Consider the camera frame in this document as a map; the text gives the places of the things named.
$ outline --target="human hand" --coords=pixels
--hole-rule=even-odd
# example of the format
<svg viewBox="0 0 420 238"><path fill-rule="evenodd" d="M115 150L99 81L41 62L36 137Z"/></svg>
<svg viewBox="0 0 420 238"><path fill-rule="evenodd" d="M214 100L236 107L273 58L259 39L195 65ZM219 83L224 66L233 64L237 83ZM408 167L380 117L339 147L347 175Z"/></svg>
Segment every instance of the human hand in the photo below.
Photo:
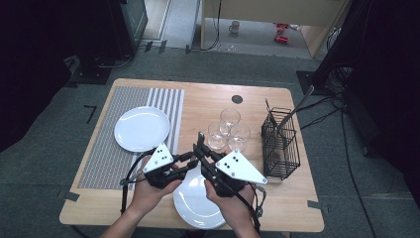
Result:
<svg viewBox="0 0 420 238"><path fill-rule="evenodd" d="M216 193L213 184L209 180L204 181L206 187L207 198L219 206L226 222L234 229L237 237L243 237L246 234L248 237L259 237L254 229L254 224L250 211L247 206L241 202L236 196L221 197ZM255 188L251 185L246 185L239 194L253 205Z"/></svg>
<svg viewBox="0 0 420 238"><path fill-rule="evenodd" d="M150 158L151 156L143 158L141 171L148 163ZM144 178L145 175L141 173L137 177L137 180L141 180ZM137 212L145 215L146 213L152 211L165 195L173 193L181 183L181 180L175 180L168 184L164 189L159 189L151 186L147 180L137 182L132 203L127 209L136 210Z"/></svg>

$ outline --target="red object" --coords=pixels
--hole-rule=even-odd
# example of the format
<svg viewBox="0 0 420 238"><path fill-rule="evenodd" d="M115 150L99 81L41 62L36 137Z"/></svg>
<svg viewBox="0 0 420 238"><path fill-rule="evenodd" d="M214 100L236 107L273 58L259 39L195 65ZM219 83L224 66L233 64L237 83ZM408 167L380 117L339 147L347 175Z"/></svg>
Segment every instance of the red object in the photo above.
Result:
<svg viewBox="0 0 420 238"><path fill-rule="evenodd" d="M288 27L288 24L277 23L275 26L277 27L278 32L284 32L284 30Z"/></svg>
<svg viewBox="0 0 420 238"><path fill-rule="evenodd" d="M280 43L287 43L288 42L288 38L287 37L282 37L282 36L275 36L274 40L277 41L277 42L280 42Z"/></svg>

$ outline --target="person's left hand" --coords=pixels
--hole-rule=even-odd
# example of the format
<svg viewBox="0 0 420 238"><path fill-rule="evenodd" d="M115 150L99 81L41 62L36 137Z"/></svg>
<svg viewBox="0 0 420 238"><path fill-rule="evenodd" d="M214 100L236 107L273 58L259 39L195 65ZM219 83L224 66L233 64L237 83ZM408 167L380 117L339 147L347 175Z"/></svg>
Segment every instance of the person's left hand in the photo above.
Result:
<svg viewBox="0 0 420 238"><path fill-rule="evenodd" d="M143 170L143 167L148 163L150 158L151 156L143 158L141 170ZM141 173L137 180L144 178L145 175ZM134 209L146 214L152 211L165 195L173 193L181 183L181 180L175 180L168 184L164 189L159 189L151 186L147 180L137 182L133 200L128 209Z"/></svg>

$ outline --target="tape mark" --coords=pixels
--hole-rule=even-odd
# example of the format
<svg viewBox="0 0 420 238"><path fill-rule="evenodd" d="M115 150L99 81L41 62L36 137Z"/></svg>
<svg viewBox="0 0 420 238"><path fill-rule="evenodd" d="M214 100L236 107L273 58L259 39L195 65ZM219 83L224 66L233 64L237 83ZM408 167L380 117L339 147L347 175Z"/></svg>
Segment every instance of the tape mark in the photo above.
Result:
<svg viewBox="0 0 420 238"><path fill-rule="evenodd" d="M191 48L189 47L189 45L185 46L185 54L188 55L191 53Z"/></svg>
<svg viewBox="0 0 420 238"><path fill-rule="evenodd" d="M167 43L167 40L164 40L163 42L160 43L160 47L158 48L159 54L164 53L164 48L166 47L166 43Z"/></svg>
<svg viewBox="0 0 420 238"><path fill-rule="evenodd" d="M146 44L145 53L149 52L153 46L154 42L150 41Z"/></svg>
<svg viewBox="0 0 420 238"><path fill-rule="evenodd" d="M73 193L71 191L64 191L61 190L58 194L59 198L62 198L64 200L72 200L72 201L77 201L80 197L80 194L77 193Z"/></svg>
<svg viewBox="0 0 420 238"><path fill-rule="evenodd" d="M90 120L91 120L91 119L92 119L92 117L93 117L93 114L95 114L95 111L96 111L96 106L84 105L83 107L86 107L86 108L93 108L92 112L90 113L89 119L87 119L87 121L86 121L86 124L89 124Z"/></svg>
<svg viewBox="0 0 420 238"><path fill-rule="evenodd" d="M308 207L315 208L315 209L321 209L321 202L308 200Z"/></svg>

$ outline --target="gray carpet floor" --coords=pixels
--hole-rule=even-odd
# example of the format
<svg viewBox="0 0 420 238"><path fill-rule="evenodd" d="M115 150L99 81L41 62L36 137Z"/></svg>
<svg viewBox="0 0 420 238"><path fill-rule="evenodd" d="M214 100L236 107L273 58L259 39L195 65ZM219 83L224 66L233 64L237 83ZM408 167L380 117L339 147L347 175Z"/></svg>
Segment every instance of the gray carpet floor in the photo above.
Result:
<svg viewBox="0 0 420 238"><path fill-rule="evenodd" d="M139 50L125 66L112 70L106 85L64 87L25 138L0 154L0 237L81 237L72 227L60 224L64 201L58 194L69 190L116 78L286 87L296 104L303 93L295 72L315 70L319 63L274 56ZM321 98L312 96L307 104ZM85 105L98 107L89 123L92 109ZM328 102L301 111L299 124L306 125L333 109ZM344 114L343 120L349 160L341 112L302 130L325 229L321 233L292 233L292 237L373 237L373 232L376 237L420 237L420 211L402 174L383 159L364 157L351 117ZM282 219L287 217L278 214L279 222ZM89 237L97 237L105 228L78 227Z"/></svg>

